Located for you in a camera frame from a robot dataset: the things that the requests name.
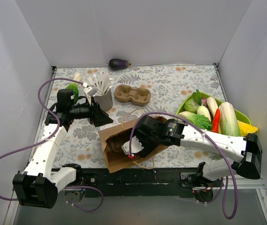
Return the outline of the brown pulp cup carrier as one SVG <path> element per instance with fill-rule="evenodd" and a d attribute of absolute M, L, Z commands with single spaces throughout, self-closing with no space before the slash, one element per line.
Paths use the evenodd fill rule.
<path fill-rule="evenodd" d="M 136 105 L 145 106 L 150 102 L 151 92 L 146 88 L 133 88 L 129 85 L 121 84 L 116 87 L 114 96 L 121 102 L 132 102 Z"/>

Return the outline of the brown paper bag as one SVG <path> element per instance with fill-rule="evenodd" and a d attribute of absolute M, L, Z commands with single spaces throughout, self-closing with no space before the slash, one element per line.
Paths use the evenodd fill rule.
<path fill-rule="evenodd" d="M 119 125 L 98 132 L 109 173 L 138 165 L 167 149 L 167 146 L 160 144 L 154 147 L 147 156 L 141 156 L 141 151 L 146 149 L 142 145 L 142 141 L 133 135 L 132 143 L 129 143 L 131 131 L 136 121 L 137 119 L 121 122 Z"/>

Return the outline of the brown paper coffee cup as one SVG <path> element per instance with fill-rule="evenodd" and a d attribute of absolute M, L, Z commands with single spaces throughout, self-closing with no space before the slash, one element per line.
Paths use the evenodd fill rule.
<path fill-rule="evenodd" d="M 116 153 L 122 153 L 122 145 L 126 142 L 125 139 L 119 138 L 117 136 L 111 137 L 107 139 L 107 143 L 110 145 L 111 150 Z"/>

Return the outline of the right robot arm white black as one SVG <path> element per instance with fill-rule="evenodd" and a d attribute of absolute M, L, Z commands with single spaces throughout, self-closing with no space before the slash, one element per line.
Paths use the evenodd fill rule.
<path fill-rule="evenodd" d="M 148 115 L 139 119 L 134 133 L 144 149 L 149 151 L 159 145 L 176 145 L 220 154 L 220 160 L 199 164 L 195 179 L 200 186 L 233 174 L 251 180 L 261 177 L 263 151 L 256 134 L 227 136 L 204 131 L 175 119 L 161 122 Z"/>

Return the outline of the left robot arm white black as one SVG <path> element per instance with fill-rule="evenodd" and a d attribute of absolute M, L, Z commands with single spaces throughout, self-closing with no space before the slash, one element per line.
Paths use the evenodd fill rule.
<path fill-rule="evenodd" d="M 94 102 L 97 93 L 95 87 L 87 87 L 83 104 L 76 101 L 72 89 L 61 89 L 57 93 L 57 102 L 51 106 L 44 126 L 44 142 L 39 145 L 22 173 L 13 178 L 13 186 L 20 205 L 52 208 L 58 193 L 65 187 L 79 187 L 84 178 L 81 166 L 65 164 L 57 172 L 52 172 L 52 165 L 59 146 L 74 120 L 88 119 L 95 127 L 104 126 L 113 120 Z"/>

